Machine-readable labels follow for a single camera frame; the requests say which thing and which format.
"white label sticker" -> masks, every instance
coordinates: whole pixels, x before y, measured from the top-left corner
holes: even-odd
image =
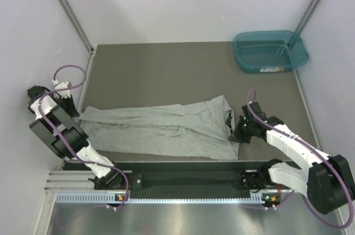
[[[278,67],[278,68],[262,68],[260,70],[261,73],[274,73],[277,71],[285,71],[286,68],[285,67]]]

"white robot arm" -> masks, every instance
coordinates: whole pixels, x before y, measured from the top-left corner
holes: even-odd
[[[281,160],[270,160],[265,162],[256,174],[243,174],[242,178],[246,186],[263,189],[275,184],[282,184],[308,197],[318,212],[327,214],[345,205],[347,199],[339,181],[320,157],[315,155],[316,152],[338,172],[352,201],[355,199],[355,183],[349,164],[343,156],[333,157],[312,146],[310,146],[310,149],[306,148],[302,144],[304,141],[294,134],[283,121],[274,116],[267,118],[258,102],[250,103],[249,107],[259,120],[253,117],[248,106],[243,106],[245,116],[240,116],[229,140],[250,143],[253,136],[262,138],[268,144],[281,150],[298,168],[292,167]]]
[[[62,90],[70,87],[70,82],[54,82],[54,85],[55,90]],[[35,114],[35,121],[29,127],[58,157],[75,159],[39,112],[39,100],[41,96],[48,92],[49,89],[42,86],[34,86],[27,91],[31,98],[28,108]],[[43,98],[41,104],[42,112],[61,131],[75,154],[83,161],[94,162],[94,164],[85,163],[85,165],[96,175],[94,179],[90,179],[94,182],[95,188],[101,190],[120,188],[123,184],[121,174],[112,168],[97,165],[114,166],[107,157],[100,155],[92,148],[87,140],[88,135],[72,119],[79,116],[79,113],[75,109],[70,91],[58,91],[56,95],[47,95]]]

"gray pants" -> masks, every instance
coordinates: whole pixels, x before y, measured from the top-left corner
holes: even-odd
[[[239,144],[228,141],[232,110],[224,96],[191,105],[98,110],[88,107],[82,127],[97,150],[237,160]],[[234,112],[232,110],[234,129]]]

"plastic tub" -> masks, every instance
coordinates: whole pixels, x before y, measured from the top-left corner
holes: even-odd
[[[241,33],[234,38],[233,51],[246,73],[290,71],[308,61],[302,39],[290,31]]]

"white wall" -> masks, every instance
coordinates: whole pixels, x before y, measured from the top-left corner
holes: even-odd
[[[28,235],[48,171],[60,159],[28,127],[34,117],[26,90],[51,87],[57,67],[85,66],[88,52],[57,0],[0,0],[0,5],[0,227],[1,234]],[[65,76],[82,79],[76,71],[59,77]]]
[[[322,139],[341,154],[355,175],[355,0],[321,0],[302,33],[310,54],[301,80]],[[348,206],[339,211],[343,222]],[[355,224],[348,228],[355,234]]]
[[[294,30],[311,0],[68,0],[92,44],[230,41]]]

